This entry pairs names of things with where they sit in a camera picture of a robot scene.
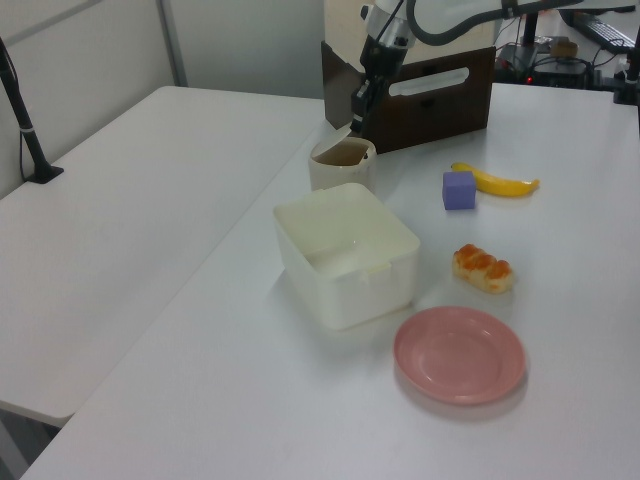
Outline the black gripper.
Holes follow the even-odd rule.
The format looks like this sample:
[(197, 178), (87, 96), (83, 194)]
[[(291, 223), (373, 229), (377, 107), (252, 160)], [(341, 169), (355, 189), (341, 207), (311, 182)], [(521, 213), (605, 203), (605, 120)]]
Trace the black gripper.
[(365, 81), (351, 95), (351, 131), (365, 136), (373, 113), (387, 93), (389, 79), (398, 74), (404, 62), (404, 50), (386, 46), (371, 36), (366, 37), (360, 56)]

